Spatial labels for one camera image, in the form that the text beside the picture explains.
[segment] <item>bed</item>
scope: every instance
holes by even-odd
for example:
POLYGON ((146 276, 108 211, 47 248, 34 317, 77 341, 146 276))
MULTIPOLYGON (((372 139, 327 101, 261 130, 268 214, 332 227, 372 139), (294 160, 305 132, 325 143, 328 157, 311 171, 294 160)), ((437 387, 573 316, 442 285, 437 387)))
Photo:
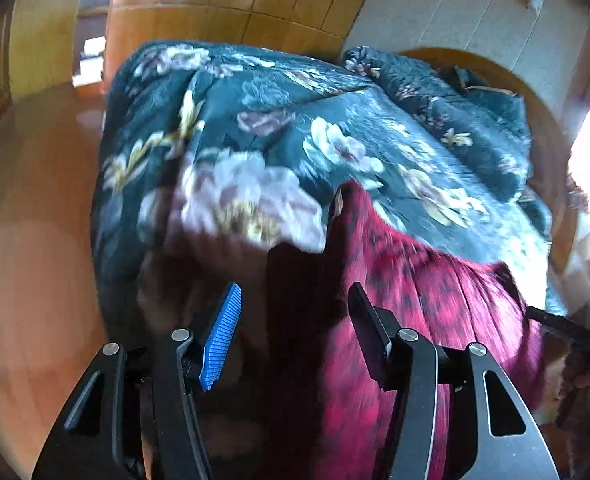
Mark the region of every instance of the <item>bed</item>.
POLYGON ((473 262, 503 260, 529 304, 564 311, 547 286, 554 218, 527 184, 523 98, 369 47, 342 63, 180 41, 147 43, 124 63, 107 99, 91 221, 110 338, 150 337, 136 279, 154 234, 138 219, 187 160, 218 179, 220 214, 270 209, 264 229, 248 232, 260 244, 322 250, 334 192, 355 180, 390 225, 473 262))

